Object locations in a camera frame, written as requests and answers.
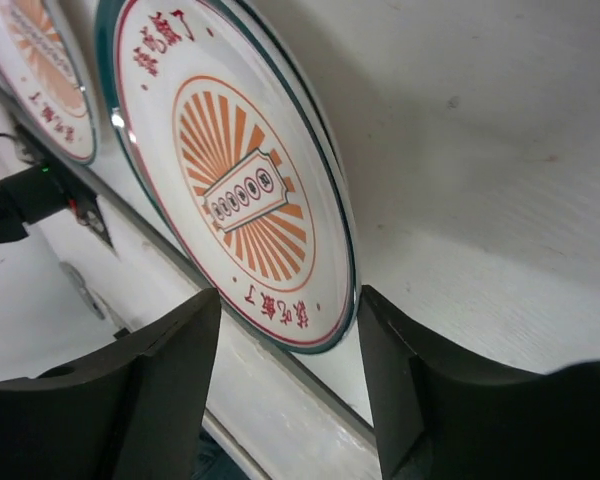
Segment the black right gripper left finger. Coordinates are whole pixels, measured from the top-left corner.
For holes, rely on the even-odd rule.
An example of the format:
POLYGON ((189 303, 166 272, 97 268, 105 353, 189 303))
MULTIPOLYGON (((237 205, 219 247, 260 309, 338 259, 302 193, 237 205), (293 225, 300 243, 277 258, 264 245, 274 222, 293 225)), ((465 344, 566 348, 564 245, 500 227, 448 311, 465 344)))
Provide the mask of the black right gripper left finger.
POLYGON ((37 378, 0 382, 0 479, 187 479, 216 356, 209 288, 37 378))

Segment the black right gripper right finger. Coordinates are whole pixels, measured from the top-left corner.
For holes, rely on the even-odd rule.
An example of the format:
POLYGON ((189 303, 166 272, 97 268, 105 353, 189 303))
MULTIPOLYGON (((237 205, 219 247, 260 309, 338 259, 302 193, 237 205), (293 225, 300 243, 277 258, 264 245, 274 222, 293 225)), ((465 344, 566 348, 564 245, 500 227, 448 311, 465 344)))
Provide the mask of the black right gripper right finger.
POLYGON ((600 479, 600 361, 533 373, 419 324, 371 286, 358 329, 386 479, 600 479))

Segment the orange sunburst plate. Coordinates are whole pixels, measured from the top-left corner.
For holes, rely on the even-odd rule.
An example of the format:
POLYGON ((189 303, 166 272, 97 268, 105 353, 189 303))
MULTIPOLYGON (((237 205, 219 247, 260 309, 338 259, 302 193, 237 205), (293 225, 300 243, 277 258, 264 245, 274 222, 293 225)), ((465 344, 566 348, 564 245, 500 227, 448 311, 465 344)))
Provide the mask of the orange sunburst plate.
POLYGON ((270 26, 245 1, 102 1, 94 43, 116 139, 184 253, 274 343, 333 348, 359 301, 353 214, 270 26))
POLYGON ((95 160, 94 89, 58 1, 0 1, 0 89, 69 159, 83 166, 95 160))

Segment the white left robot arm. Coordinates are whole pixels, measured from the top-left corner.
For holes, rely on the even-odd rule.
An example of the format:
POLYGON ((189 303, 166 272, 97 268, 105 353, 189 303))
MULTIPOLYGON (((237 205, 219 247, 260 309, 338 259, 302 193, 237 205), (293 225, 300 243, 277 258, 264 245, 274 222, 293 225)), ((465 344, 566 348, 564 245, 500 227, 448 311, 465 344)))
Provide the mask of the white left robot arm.
POLYGON ((24 127, 0 132, 31 156, 27 168, 0 179, 0 244, 28 236, 27 228, 63 210, 108 247, 113 246, 98 194, 24 127))

